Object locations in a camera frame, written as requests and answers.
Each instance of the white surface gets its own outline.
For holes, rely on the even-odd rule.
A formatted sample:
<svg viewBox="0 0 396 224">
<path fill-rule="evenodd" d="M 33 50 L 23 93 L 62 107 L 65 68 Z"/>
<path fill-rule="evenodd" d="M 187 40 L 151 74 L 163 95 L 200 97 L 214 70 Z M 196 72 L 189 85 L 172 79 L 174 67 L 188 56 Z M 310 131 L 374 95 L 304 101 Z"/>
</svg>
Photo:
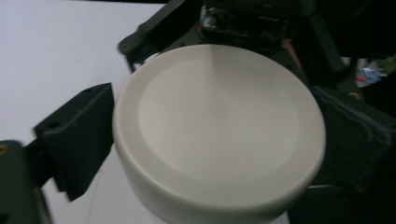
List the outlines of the white surface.
<svg viewBox="0 0 396 224">
<path fill-rule="evenodd" d="M 28 144 L 39 121 L 90 86 L 111 82 L 118 95 L 130 72 L 117 45 L 159 8 L 1 0 L 0 138 Z M 52 181 L 44 191 L 56 224 L 163 223 L 134 196 L 114 149 L 81 198 L 68 203 Z"/>
<path fill-rule="evenodd" d="M 175 223 L 281 214 L 316 175 L 325 145 L 318 105 L 295 75 L 219 45 L 175 49 L 140 67 L 113 130 L 135 192 Z"/>
</svg>

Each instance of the container lid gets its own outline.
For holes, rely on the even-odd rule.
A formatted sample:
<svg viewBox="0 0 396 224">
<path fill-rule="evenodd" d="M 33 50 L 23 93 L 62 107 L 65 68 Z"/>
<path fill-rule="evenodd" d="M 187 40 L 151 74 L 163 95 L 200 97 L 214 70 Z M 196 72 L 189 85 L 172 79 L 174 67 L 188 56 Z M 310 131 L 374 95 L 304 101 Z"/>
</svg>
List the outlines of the container lid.
<svg viewBox="0 0 396 224">
<path fill-rule="evenodd" d="M 312 180 L 325 145 L 318 105 L 294 74 L 218 45 L 171 50 L 140 67 L 113 125 L 126 169 L 213 208 L 287 200 Z"/>
</svg>

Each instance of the round container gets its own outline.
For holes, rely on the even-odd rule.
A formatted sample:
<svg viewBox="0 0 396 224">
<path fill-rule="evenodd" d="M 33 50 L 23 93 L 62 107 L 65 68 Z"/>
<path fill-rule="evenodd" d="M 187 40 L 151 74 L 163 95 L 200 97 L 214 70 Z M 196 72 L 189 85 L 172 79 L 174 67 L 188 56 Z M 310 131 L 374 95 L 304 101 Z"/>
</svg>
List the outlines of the round container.
<svg viewBox="0 0 396 224">
<path fill-rule="evenodd" d="M 138 198 L 175 224 L 263 223 L 321 165 L 318 105 L 290 71 L 239 48 L 175 49 L 140 67 L 113 118 Z"/>
</svg>

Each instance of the black plastic bracket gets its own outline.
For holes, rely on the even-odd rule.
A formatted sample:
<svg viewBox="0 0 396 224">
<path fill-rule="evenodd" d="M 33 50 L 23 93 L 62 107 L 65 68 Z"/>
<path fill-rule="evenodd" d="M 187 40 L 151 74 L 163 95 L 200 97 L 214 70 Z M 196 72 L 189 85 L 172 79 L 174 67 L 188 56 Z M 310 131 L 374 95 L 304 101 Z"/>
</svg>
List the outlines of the black plastic bracket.
<svg viewBox="0 0 396 224">
<path fill-rule="evenodd" d="M 16 141 L 0 141 L 0 224 L 51 223 L 26 151 Z"/>
<path fill-rule="evenodd" d="M 35 126 L 37 139 L 26 147 L 37 184 L 54 177 L 70 201 L 91 184 L 113 144 L 111 84 L 82 91 Z"/>
<path fill-rule="evenodd" d="M 331 33 L 320 15 L 307 18 L 293 43 L 311 84 L 335 85 L 349 76 Z"/>
<path fill-rule="evenodd" d="M 143 63 L 186 34 L 198 20 L 201 6 L 200 0 L 172 0 L 139 25 L 135 33 L 125 37 L 119 49 L 126 56 L 132 72 L 135 64 Z"/>
</svg>

